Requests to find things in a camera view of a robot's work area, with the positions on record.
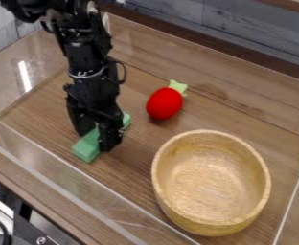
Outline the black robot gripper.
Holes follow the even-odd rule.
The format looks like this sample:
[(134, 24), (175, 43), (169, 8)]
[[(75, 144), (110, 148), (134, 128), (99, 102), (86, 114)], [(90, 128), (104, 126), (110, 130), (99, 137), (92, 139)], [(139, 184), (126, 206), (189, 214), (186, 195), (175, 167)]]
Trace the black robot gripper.
[(99, 123), (100, 150), (110, 152), (124, 135), (123, 112), (116, 101), (122, 84), (118, 72), (104, 71), (90, 76), (70, 74), (70, 77), (74, 83), (64, 85), (64, 91), (75, 131), (83, 137)]

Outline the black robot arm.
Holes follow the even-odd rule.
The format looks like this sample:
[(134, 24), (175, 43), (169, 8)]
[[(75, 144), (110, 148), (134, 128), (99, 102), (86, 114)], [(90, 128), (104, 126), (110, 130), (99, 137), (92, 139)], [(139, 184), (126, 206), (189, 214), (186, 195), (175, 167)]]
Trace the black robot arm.
[(122, 62), (110, 56), (111, 34), (99, 0), (0, 0), (0, 5), (20, 21), (40, 22), (55, 35), (74, 80), (64, 91), (75, 131), (84, 136), (98, 130), (100, 150), (110, 151), (123, 140), (118, 96), (127, 77), (118, 72)]

